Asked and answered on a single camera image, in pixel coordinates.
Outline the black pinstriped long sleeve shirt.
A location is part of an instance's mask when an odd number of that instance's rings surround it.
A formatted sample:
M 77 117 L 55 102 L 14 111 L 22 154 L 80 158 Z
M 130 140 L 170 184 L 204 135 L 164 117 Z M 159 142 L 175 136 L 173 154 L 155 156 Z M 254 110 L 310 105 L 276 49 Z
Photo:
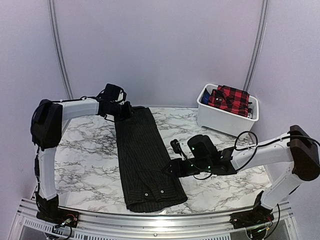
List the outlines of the black pinstriped long sleeve shirt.
M 162 172 L 170 156 L 148 107 L 134 107 L 115 120 L 117 156 L 126 208 L 152 213 L 182 204 L 188 197 L 178 178 Z

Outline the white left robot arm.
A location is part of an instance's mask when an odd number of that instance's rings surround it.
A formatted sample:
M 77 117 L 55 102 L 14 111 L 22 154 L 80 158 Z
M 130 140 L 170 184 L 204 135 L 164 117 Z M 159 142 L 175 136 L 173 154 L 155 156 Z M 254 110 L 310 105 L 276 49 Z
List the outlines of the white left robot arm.
M 108 83 L 97 96 L 70 100 L 40 101 L 31 117 L 31 140 L 36 147 L 34 174 L 37 179 L 38 211 L 58 223 L 63 219 L 55 186 L 55 155 L 62 139 L 63 122 L 86 116 L 128 119 L 132 115 L 127 94 L 120 86 Z

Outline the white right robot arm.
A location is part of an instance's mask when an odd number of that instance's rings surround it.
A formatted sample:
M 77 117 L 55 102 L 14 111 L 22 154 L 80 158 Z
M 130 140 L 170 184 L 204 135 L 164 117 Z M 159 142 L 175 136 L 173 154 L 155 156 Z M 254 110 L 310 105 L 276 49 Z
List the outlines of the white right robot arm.
M 260 223 L 301 184 L 320 176 L 320 143 L 298 125 L 292 125 L 287 133 L 274 139 L 223 150 L 218 150 L 207 135 L 198 134 L 187 142 L 192 157 L 187 157 L 178 140 L 172 140 L 170 145 L 180 157 L 170 160 L 161 171 L 173 178 L 200 173 L 228 176 L 258 166 L 288 162 L 287 170 L 256 197 L 253 209 L 247 214 L 252 224 Z

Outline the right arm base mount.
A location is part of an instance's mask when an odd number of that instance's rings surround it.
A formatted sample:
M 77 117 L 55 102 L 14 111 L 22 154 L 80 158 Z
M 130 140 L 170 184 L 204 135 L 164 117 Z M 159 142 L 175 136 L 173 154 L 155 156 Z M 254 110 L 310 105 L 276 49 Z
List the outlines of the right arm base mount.
M 232 213 L 229 222 L 234 229 L 240 229 L 270 223 L 274 219 L 272 209 L 263 207 L 261 202 L 256 202 L 251 210 Z

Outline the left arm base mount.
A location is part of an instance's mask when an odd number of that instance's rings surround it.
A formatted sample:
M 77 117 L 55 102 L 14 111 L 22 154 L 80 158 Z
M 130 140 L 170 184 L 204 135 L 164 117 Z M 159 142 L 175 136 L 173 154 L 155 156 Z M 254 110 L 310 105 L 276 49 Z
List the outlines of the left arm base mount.
M 60 208 L 55 205 L 40 206 L 37 204 L 38 211 L 36 217 L 40 220 L 50 222 L 58 227 L 72 227 L 78 225 L 80 213 L 78 211 Z

